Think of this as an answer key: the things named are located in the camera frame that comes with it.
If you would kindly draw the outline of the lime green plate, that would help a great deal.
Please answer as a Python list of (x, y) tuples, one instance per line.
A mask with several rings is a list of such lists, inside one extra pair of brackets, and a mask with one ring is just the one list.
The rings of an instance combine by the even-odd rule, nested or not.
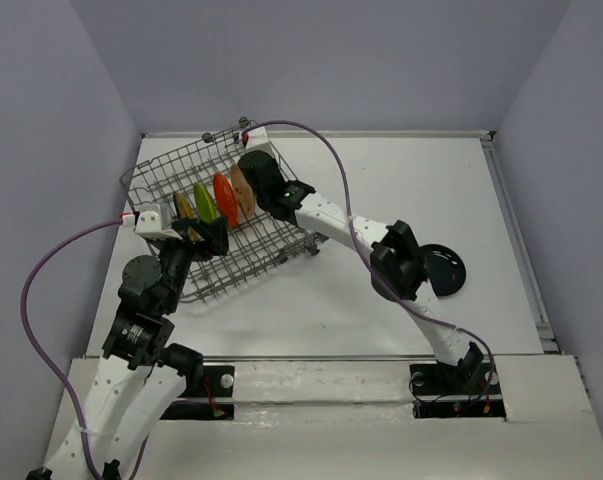
[(204, 222), (210, 223), (217, 218), (217, 208), (208, 189), (202, 183), (194, 183), (193, 196), (198, 216)]

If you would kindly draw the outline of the yellow patterned plate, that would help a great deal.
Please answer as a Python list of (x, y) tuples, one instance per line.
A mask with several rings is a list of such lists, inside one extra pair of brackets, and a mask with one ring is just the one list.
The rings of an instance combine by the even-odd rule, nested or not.
[(172, 201), (177, 214), (176, 219), (183, 217), (195, 218), (192, 204), (186, 195), (181, 192), (174, 192), (172, 194)]

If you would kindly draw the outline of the cream floral plate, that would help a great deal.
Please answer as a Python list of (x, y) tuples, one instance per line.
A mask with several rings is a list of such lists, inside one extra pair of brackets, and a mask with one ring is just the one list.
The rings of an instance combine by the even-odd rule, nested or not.
[(241, 207), (244, 216), (250, 218), (255, 214), (255, 197), (245, 176), (237, 165), (230, 167), (231, 185), (234, 190), (237, 203)]

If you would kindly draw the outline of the orange plate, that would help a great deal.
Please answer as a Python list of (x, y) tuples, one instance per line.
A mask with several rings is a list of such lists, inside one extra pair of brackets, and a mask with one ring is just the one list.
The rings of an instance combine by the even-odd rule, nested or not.
[(225, 175), (217, 172), (213, 175), (213, 190), (219, 212), (226, 216), (229, 226), (238, 226), (238, 203), (234, 190)]

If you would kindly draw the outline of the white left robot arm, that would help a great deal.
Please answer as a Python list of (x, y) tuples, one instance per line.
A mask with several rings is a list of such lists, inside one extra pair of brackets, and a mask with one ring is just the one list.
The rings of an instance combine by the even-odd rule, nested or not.
[[(73, 242), (99, 230), (122, 227), (157, 247), (157, 255), (129, 260), (121, 274), (120, 304), (102, 346), (86, 398), (36, 339), (28, 317), (28, 295), (42, 267)], [(168, 341), (190, 267), (229, 250), (228, 220), (164, 219), (157, 210), (123, 213), (88, 227), (47, 252), (30, 271), (20, 296), (24, 333), (36, 354), (68, 393), (75, 421), (61, 446), (30, 479), (119, 479), (136, 475), (147, 437), (180, 395), (202, 383), (203, 356)]]

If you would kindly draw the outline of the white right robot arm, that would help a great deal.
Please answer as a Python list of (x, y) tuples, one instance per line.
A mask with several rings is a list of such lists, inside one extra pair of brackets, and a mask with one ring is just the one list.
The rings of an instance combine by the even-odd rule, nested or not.
[(385, 299), (408, 307), (409, 316), (430, 344), (443, 384), (449, 390), (463, 392), (477, 381), (484, 355), (470, 335), (438, 318), (441, 304), (407, 223), (398, 220), (386, 225), (348, 214), (310, 185), (286, 180), (274, 157), (264, 151), (242, 155), (238, 168), (262, 210), (362, 256), (371, 268), (373, 289)]

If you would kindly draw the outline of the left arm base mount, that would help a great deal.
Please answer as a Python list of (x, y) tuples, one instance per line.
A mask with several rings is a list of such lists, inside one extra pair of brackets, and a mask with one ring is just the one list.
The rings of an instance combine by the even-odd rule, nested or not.
[(162, 420), (232, 421), (235, 405), (235, 367), (205, 365), (200, 380), (189, 382), (185, 391), (161, 416)]

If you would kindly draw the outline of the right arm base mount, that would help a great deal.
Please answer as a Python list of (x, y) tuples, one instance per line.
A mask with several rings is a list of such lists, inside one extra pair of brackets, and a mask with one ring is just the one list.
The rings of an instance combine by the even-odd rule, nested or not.
[(447, 379), (436, 363), (413, 364), (408, 388), (418, 420), (506, 418), (498, 373), (488, 362), (468, 383)]

